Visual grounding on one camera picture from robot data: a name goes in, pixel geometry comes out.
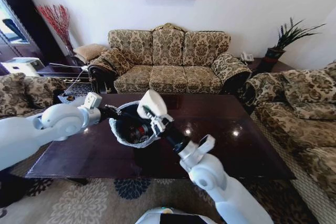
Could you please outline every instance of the sofa armrest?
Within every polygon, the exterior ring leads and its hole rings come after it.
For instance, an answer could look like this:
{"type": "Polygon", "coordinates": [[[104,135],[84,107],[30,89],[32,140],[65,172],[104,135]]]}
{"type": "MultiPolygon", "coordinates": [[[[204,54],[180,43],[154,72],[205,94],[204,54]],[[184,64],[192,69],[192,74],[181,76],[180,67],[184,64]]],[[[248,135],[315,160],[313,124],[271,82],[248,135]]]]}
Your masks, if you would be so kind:
{"type": "Polygon", "coordinates": [[[246,81],[242,97],[246,105],[285,101],[282,73],[260,73],[246,81]]]}
{"type": "Polygon", "coordinates": [[[118,72],[106,56],[101,55],[92,60],[88,68],[91,83],[96,93],[116,93],[114,81],[117,79],[118,72]]]}
{"type": "Polygon", "coordinates": [[[53,77],[25,77],[25,94],[32,106],[44,109],[59,103],[58,95],[66,89],[66,84],[53,77]]]}
{"type": "Polygon", "coordinates": [[[249,78],[251,70],[229,53],[220,54],[211,66],[223,84],[222,92],[236,94],[249,78]]]}

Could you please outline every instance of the blue floral pattern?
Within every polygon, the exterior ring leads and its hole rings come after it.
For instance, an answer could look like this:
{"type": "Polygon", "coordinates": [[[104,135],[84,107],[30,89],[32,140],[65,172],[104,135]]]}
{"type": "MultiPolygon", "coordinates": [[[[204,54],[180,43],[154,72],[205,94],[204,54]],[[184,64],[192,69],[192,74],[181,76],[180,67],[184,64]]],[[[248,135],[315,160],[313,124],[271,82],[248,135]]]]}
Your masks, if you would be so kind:
{"type": "Polygon", "coordinates": [[[139,198],[151,184],[150,179],[115,179],[114,186],[118,195],[124,199],[139,198]]]}

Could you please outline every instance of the side table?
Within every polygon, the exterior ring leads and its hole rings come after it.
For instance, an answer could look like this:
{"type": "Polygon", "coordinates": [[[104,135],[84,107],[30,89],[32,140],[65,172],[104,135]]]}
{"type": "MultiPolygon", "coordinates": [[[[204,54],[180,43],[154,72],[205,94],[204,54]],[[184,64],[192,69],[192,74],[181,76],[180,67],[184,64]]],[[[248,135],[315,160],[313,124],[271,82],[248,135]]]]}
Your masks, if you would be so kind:
{"type": "MultiPolygon", "coordinates": [[[[55,63],[74,66],[74,68],[47,65],[46,67],[37,71],[37,73],[40,76],[59,78],[65,83],[74,83],[79,74],[82,72],[81,68],[79,68],[80,63],[77,61],[75,62],[75,60],[70,56],[65,56],[63,59],[60,59],[55,63]]],[[[83,72],[77,79],[76,83],[90,83],[89,74],[87,72],[83,72]]]]}

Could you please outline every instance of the floral patterned sofa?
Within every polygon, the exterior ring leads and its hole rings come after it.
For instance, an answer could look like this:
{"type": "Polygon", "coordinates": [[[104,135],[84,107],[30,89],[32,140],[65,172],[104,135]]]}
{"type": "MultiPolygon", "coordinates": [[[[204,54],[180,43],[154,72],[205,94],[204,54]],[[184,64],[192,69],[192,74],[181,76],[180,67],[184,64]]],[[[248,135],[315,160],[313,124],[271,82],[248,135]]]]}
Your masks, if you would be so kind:
{"type": "Polygon", "coordinates": [[[23,73],[0,76],[0,119],[41,113],[66,90],[65,83],[50,77],[26,77],[23,73]]]}
{"type": "Polygon", "coordinates": [[[169,23],[153,31],[112,30],[112,49],[91,61],[89,72],[108,93],[230,93],[250,75],[226,53],[230,41],[222,31],[185,31],[169,23]]]}
{"type": "Polygon", "coordinates": [[[278,144],[336,202],[336,62],[322,70],[258,74],[244,90],[278,144]]]}

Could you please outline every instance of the coffee table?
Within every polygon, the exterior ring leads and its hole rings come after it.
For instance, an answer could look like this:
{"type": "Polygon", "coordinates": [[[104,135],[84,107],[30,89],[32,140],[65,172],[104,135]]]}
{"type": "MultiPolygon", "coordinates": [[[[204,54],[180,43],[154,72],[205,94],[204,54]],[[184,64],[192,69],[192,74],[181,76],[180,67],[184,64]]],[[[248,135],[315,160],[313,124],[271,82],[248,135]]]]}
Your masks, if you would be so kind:
{"type": "MultiPolygon", "coordinates": [[[[102,105],[120,106],[141,94],[102,94],[102,105]]],[[[232,95],[162,95],[175,125],[191,140],[216,138],[211,151],[237,179],[294,179],[277,152],[232,95]]],[[[188,178],[169,143],[158,140],[136,149],[117,142],[108,120],[52,142],[27,173],[28,178],[188,178]]]]}

